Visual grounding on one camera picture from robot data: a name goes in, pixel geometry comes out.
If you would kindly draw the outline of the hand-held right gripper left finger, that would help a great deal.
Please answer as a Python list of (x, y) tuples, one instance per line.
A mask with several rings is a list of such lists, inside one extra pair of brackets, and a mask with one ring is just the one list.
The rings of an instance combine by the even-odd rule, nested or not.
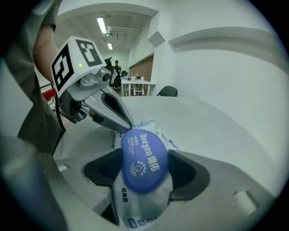
[(121, 149), (56, 160), (73, 192), (95, 213), (120, 225), (113, 197), (113, 184), (121, 172)]

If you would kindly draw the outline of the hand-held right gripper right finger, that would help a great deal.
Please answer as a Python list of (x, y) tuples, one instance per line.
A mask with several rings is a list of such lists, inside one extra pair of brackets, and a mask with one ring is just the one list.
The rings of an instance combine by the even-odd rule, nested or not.
[(169, 151), (173, 190), (167, 209), (169, 231), (227, 231), (251, 220), (274, 197), (234, 165)]

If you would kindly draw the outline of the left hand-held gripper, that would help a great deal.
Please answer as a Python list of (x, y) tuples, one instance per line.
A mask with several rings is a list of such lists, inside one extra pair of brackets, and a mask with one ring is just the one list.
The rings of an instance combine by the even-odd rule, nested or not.
[[(90, 96), (107, 87), (111, 76), (95, 42), (69, 37), (51, 63), (51, 74), (59, 113), (69, 121), (75, 124), (93, 110), (93, 121), (99, 125), (119, 133), (132, 129), (131, 116), (118, 95)], [(88, 97), (92, 102), (85, 110)]]

